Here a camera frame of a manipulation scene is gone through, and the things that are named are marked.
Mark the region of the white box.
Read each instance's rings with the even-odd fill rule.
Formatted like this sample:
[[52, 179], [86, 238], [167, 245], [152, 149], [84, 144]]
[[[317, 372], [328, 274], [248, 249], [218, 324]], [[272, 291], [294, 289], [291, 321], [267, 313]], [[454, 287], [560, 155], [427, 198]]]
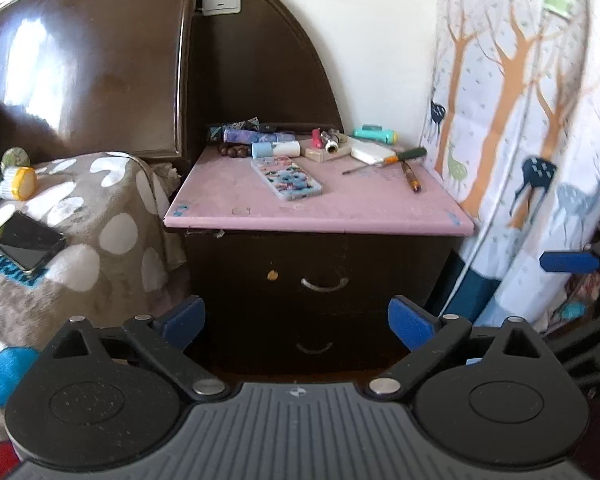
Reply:
[[392, 164], [396, 161], [396, 152], [385, 145], [358, 140], [353, 136], [350, 136], [347, 143], [351, 145], [350, 155], [366, 165]]

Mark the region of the purple folded umbrella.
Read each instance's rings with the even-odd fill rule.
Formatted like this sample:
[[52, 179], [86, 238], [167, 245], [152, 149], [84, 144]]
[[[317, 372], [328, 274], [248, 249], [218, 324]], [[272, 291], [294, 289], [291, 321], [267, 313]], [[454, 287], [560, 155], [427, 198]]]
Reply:
[[242, 129], [226, 129], [223, 132], [223, 141], [234, 144], [292, 142], [294, 140], [296, 140], [296, 136], [288, 132], [260, 132]]

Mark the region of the teal toy flashlight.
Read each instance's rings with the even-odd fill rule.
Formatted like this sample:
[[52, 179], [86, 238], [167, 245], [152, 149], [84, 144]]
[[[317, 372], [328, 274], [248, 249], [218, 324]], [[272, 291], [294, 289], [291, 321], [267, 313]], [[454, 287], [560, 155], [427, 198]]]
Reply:
[[354, 129], [351, 136], [388, 145], [398, 142], [398, 134], [395, 131], [378, 125], [362, 125], [362, 127]]

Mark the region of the grey spotted blanket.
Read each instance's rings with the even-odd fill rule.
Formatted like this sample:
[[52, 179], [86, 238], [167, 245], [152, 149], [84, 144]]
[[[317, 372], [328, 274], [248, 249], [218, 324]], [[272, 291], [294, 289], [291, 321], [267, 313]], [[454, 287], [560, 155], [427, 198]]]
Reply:
[[115, 326], [136, 314], [160, 315], [188, 287], [182, 242], [162, 224], [181, 183], [171, 164], [105, 152], [35, 171], [35, 196], [0, 201], [0, 226], [22, 212], [57, 230], [67, 246], [40, 276], [0, 253], [0, 442], [7, 396], [68, 318]]

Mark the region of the small cardboard box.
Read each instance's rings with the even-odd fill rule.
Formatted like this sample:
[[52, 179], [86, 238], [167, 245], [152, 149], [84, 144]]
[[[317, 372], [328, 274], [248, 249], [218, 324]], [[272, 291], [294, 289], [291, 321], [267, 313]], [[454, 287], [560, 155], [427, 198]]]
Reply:
[[301, 142], [301, 155], [311, 162], [322, 164], [332, 160], [347, 157], [351, 154], [351, 145], [349, 143], [341, 144], [334, 152], [329, 152], [326, 148], [316, 148], [311, 140]]

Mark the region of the black smartphone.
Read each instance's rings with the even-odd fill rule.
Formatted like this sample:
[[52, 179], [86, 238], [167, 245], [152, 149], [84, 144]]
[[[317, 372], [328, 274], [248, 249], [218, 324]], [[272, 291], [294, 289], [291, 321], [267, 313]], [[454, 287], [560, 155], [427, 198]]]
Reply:
[[21, 211], [0, 226], [0, 252], [25, 274], [39, 274], [66, 247], [64, 234]]

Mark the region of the round green patterned tin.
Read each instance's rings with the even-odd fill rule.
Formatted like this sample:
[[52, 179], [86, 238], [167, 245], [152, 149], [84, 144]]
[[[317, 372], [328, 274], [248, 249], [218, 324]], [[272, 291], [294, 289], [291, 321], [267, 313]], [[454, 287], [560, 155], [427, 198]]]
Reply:
[[1, 158], [1, 170], [5, 171], [12, 167], [29, 167], [31, 165], [30, 156], [24, 148], [14, 146], [4, 151]]

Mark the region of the deer print fabric wardrobe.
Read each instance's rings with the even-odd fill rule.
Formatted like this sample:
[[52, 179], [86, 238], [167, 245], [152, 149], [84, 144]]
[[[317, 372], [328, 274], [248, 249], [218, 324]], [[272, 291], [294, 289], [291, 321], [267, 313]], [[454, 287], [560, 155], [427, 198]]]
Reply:
[[600, 0], [438, 0], [426, 169], [471, 218], [428, 299], [497, 326], [538, 330], [566, 300], [600, 224]]

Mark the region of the dark top drawer metal handle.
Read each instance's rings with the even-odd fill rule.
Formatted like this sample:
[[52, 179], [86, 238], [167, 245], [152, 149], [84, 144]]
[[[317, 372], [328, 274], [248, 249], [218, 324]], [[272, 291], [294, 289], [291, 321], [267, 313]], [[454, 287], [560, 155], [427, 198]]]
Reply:
[[452, 236], [189, 231], [195, 294], [209, 309], [385, 310], [403, 295], [426, 304]]

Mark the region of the dark wooden nightstand pink top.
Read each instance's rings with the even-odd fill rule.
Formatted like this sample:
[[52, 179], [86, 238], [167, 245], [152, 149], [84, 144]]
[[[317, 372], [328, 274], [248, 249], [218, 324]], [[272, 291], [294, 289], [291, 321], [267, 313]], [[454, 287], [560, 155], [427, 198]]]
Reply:
[[187, 354], [238, 380], [348, 380], [404, 357], [395, 296], [437, 312], [439, 275], [474, 225], [425, 169], [301, 159], [320, 195], [282, 200], [249, 159], [206, 148], [166, 212], [206, 322]]

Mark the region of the brown back scratcher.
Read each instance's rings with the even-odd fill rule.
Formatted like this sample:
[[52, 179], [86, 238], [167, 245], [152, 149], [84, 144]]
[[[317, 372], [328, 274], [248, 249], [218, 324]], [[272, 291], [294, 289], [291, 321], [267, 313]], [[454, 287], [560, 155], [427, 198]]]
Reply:
[[401, 168], [404, 174], [404, 178], [407, 184], [410, 186], [414, 193], [422, 192], [422, 185], [420, 184], [415, 171], [408, 162], [401, 162]]

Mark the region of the green handled screwdriver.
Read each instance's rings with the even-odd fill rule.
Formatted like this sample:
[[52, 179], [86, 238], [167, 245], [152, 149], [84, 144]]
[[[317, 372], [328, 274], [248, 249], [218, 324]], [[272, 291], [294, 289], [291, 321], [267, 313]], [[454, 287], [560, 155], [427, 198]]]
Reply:
[[381, 156], [379, 153], [363, 151], [362, 148], [357, 148], [351, 152], [351, 155], [363, 163], [363, 166], [344, 170], [342, 175], [354, 174], [357, 171], [370, 167], [385, 167], [397, 164], [398, 162], [407, 162], [408, 160], [424, 157], [427, 154], [426, 148], [410, 148], [409, 150], [400, 153], [391, 153], [387, 156]]

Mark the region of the colourful phone case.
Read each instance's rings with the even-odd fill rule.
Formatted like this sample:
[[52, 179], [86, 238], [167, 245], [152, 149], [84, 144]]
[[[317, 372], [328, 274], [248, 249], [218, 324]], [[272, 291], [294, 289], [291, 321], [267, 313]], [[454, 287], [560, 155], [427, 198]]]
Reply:
[[251, 167], [280, 200], [320, 195], [323, 187], [287, 156], [255, 158]]

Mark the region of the yellow white round jar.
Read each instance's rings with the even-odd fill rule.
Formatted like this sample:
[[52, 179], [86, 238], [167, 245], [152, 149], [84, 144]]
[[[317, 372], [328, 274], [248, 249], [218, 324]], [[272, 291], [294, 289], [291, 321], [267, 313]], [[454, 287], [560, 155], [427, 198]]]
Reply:
[[28, 200], [36, 191], [36, 172], [32, 167], [7, 167], [0, 182], [2, 200]]

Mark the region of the blue white cylinder bottle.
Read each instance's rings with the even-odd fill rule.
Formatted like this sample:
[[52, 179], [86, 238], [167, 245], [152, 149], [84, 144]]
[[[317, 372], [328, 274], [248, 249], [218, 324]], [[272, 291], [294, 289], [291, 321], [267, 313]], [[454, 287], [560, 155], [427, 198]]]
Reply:
[[258, 142], [251, 147], [253, 158], [286, 156], [296, 158], [301, 155], [301, 145], [298, 141]]

